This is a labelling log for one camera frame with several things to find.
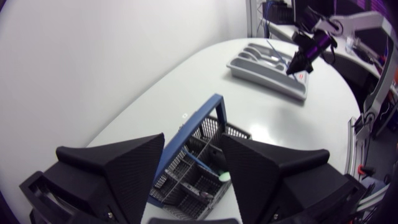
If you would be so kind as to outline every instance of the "monitor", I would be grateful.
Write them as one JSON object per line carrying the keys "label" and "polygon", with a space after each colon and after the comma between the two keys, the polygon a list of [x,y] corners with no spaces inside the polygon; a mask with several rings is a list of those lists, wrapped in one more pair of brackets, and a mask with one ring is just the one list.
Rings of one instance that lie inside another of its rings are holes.
{"label": "monitor", "polygon": [[358,181],[327,163],[324,149],[299,151],[225,134],[221,148],[243,223],[300,217],[340,223],[365,192]]}
{"label": "monitor", "polygon": [[59,147],[58,162],[20,185],[49,223],[140,223],[164,146],[158,134],[90,148]]}
{"label": "monitor", "polygon": [[299,27],[302,23],[302,17],[305,14],[307,6],[326,17],[332,16],[335,13],[334,0],[292,0],[294,22]]}

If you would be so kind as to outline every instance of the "wire basket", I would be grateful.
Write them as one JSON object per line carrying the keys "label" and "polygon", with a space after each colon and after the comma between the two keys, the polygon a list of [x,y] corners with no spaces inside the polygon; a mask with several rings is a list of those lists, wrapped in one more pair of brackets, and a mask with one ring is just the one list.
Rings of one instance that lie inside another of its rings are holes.
{"label": "wire basket", "polygon": [[[159,165],[158,178],[155,179],[150,191],[150,203],[162,207],[182,220],[206,218],[231,185],[231,181],[220,182],[218,180],[220,173],[228,171],[223,151],[220,149],[221,135],[228,133],[241,138],[250,138],[248,133],[226,123],[225,119],[220,119],[220,115],[225,115],[224,111],[224,113],[217,111],[218,119],[208,116],[210,111],[206,110],[204,119],[201,119],[198,125],[190,126],[191,119],[195,119],[193,116],[172,139],[173,141],[180,134],[186,134],[187,128],[191,129],[189,136],[182,138],[186,140],[181,146],[176,149],[172,148],[175,152],[169,156],[168,162],[164,166]],[[197,164],[182,148],[216,173]]]}

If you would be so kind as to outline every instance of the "dish rack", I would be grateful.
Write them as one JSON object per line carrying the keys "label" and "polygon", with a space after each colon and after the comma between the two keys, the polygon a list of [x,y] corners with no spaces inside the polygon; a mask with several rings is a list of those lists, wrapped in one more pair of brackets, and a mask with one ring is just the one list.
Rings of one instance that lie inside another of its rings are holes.
{"label": "dish rack", "polygon": [[270,47],[248,44],[226,65],[232,76],[279,91],[305,101],[308,93],[307,72],[286,75],[292,57]]}
{"label": "dish rack", "polygon": [[[217,118],[209,116],[216,108]],[[202,220],[231,185],[218,177],[228,171],[220,139],[223,133],[249,139],[250,134],[226,122],[223,97],[213,95],[165,147],[150,190],[149,202],[181,220]],[[195,162],[186,152],[212,171]]]}

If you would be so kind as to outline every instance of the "table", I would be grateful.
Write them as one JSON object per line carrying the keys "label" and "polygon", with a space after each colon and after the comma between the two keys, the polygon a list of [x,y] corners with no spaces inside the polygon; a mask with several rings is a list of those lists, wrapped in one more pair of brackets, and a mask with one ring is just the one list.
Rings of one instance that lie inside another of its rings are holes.
{"label": "table", "polygon": [[[126,108],[90,143],[99,146],[163,132],[165,143],[214,93],[224,96],[228,122],[252,134],[255,141],[293,149],[329,149],[329,163],[344,172],[348,143],[347,122],[359,116],[349,86],[322,59],[313,63],[304,103],[263,86],[232,77],[226,67],[248,43],[267,45],[265,39],[222,42],[192,55]],[[278,50],[293,55],[297,46],[270,40]],[[241,221],[233,187],[207,219],[231,217]],[[143,223],[150,217],[173,218],[147,203]]]}

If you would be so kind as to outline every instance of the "white wall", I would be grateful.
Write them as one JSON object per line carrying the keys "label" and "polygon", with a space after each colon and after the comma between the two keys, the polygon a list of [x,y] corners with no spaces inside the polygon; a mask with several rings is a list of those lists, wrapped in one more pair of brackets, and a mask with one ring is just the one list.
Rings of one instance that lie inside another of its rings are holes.
{"label": "white wall", "polygon": [[19,184],[52,165],[57,146],[86,146],[187,57],[245,36],[243,0],[8,0],[0,190],[19,221],[28,223],[30,211]]}

